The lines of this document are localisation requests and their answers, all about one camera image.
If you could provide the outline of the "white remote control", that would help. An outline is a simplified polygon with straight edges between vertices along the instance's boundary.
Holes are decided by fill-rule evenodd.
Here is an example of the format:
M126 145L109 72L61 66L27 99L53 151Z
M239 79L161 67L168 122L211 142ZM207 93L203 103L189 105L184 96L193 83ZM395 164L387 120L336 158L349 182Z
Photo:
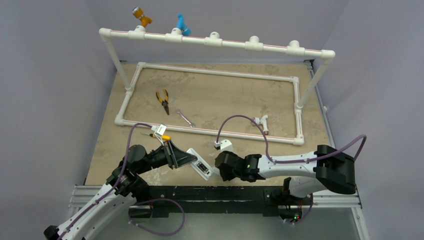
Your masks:
M205 180L209 181L215 171L193 148L189 148L187 153L196 157L195 161L190 163L190 166Z

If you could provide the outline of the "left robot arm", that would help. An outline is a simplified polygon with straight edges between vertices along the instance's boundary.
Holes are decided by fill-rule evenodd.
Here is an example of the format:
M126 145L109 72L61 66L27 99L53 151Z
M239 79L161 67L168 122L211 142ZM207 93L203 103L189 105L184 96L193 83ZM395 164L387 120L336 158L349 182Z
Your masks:
M151 152L143 145L132 145L94 197L64 223L47 227L44 237L47 240L91 239L129 207L153 207L156 200L151 194L152 188L140 174L162 166L177 169L200 159L194 150L183 151L170 140Z

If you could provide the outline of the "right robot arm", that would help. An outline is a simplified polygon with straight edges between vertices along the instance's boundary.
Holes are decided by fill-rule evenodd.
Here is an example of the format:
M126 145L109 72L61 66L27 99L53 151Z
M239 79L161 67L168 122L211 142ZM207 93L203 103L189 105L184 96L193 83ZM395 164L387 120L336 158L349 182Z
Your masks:
M355 158L328 145L318 145L315 151L301 155L272 158L262 154L242 158L224 150L214 165L223 181L238 178L254 183L285 176L280 196L288 204L323 190L342 195L356 192Z

